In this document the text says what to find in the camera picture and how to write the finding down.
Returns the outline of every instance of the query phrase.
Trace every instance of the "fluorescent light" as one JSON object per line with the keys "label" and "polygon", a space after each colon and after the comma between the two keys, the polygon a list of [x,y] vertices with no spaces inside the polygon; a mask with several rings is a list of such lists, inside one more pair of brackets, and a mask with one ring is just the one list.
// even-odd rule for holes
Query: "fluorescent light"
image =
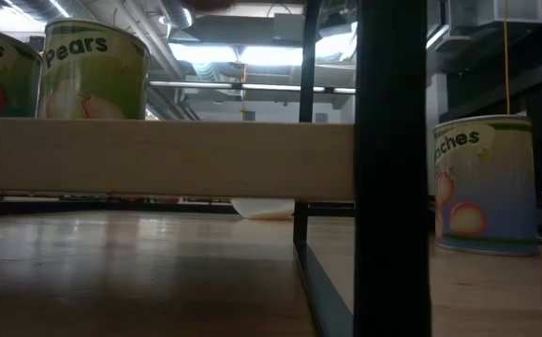
{"label": "fluorescent light", "polygon": [[15,9],[17,11],[17,13],[23,15],[23,17],[27,20],[30,20],[30,21],[34,21],[34,18],[32,18],[29,14],[25,13],[24,10],[22,10],[19,6],[15,5],[12,3],[12,1],[10,0],[5,0],[5,2],[11,6],[13,9]]}
{"label": "fluorescent light", "polygon": [[301,66],[301,48],[246,47],[240,61],[253,66]]}
{"label": "fluorescent light", "polygon": [[[166,86],[177,88],[197,88],[197,89],[231,89],[232,83],[222,82],[198,82],[198,81],[151,81],[152,86]],[[264,90],[264,91],[282,91],[282,92],[299,92],[301,88],[299,85],[279,85],[279,84],[256,84],[256,83],[243,83],[243,90]],[[332,88],[333,94],[341,95],[355,95],[356,89],[354,88]],[[327,88],[314,87],[315,93],[324,93]]]}
{"label": "fluorescent light", "polygon": [[194,18],[192,17],[192,13],[187,9],[183,9],[183,14],[185,14],[185,17],[187,18],[187,26],[191,26],[194,23]]}
{"label": "fluorescent light", "polygon": [[435,33],[435,35],[429,38],[429,40],[427,41],[427,49],[430,48],[433,45],[433,43],[437,42],[437,40],[441,38],[443,34],[447,33],[448,30],[449,30],[449,24],[444,24],[443,27],[441,27],[441,29],[439,29],[437,33]]}
{"label": "fluorescent light", "polygon": [[354,88],[335,88],[335,94],[355,95],[356,89]]}
{"label": "fluorescent light", "polygon": [[196,81],[151,81],[152,86],[197,88],[197,89],[231,89],[231,83],[213,83]]}
{"label": "fluorescent light", "polygon": [[316,57],[330,57],[349,48],[354,37],[351,33],[324,37],[316,42]]}
{"label": "fluorescent light", "polygon": [[229,46],[184,45],[169,43],[175,58],[191,63],[237,62],[237,55]]}
{"label": "fluorescent light", "polygon": [[56,2],[56,0],[50,0],[50,3],[53,4],[56,7],[56,9],[58,9],[58,11],[61,12],[61,14],[63,14],[65,18],[71,17],[69,13],[62,6],[60,6],[58,2]]}

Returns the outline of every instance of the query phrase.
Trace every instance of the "pears can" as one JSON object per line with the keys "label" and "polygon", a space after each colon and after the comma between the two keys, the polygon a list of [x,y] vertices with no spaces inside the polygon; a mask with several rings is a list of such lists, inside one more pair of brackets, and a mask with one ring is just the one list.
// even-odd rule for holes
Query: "pears can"
{"label": "pears can", "polygon": [[46,26],[38,118],[145,119],[150,53],[137,37],[99,22]]}
{"label": "pears can", "polygon": [[438,246],[508,256],[538,254],[531,122],[496,115],[438,125]]}
{"label": "pears can", "polygon": [[36,118],[41,57],[0,33],[0,117]]}

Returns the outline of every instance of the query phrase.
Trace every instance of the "pear illustration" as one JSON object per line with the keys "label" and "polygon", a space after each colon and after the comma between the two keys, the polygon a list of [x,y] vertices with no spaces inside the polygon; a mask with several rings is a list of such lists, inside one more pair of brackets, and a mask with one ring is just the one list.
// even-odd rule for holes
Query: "pear illustration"
{"label": "pear illustration", "polygon": [[81,102],[87,118],[124,119],[123,111],[106,99],[96,95],[87,95]]}
{"label": "pear illustration", "polygon": [[77,81],[62,81],[58,84],[46,105],[48,118],[81,118],[85,115],[79,95],[80,84]]}

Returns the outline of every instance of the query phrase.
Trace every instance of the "wooden floor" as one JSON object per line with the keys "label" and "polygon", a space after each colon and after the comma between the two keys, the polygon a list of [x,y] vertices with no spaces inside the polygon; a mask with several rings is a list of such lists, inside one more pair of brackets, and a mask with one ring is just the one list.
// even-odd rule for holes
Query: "wooden floor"
{"label": "wooden floor", "polygon": [[[353,229],[309,230],[350,309]],[[234,215],[0,217],[0,336],[314,336],[291,230]],[[430,260],[433,336],[542,337],[542,256],[432,246]]]}
{"label": "wooden floor", "polygon": [[[353,219],[314,219],[309,229],[310,246],[350,310],[353,242]],[[539,257],[504,257],[431,244],[430,265],[434,337],[542,337],[542,246]]]}
{"label": "wooden floor", "polygon": [[287,222],[0,217],[1,336],[314,336]]}

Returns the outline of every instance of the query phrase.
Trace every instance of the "large food can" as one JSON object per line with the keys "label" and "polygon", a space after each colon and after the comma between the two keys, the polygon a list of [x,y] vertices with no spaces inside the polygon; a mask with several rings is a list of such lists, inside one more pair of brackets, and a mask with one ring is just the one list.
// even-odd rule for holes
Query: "large food can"
{"label": "large food can", "polygon": [[0,33],[0,117],[36,118],[41,57]]}
{"label": "large food can", "polygon": [[537,255],[529,120],[506,115],[468,118],[438,125],[433,133],[437,245]]}
{"label": "large food can", "polygon": [[46,26],[39,118],[144,119],[150,54],[133,35],[98,22]]}

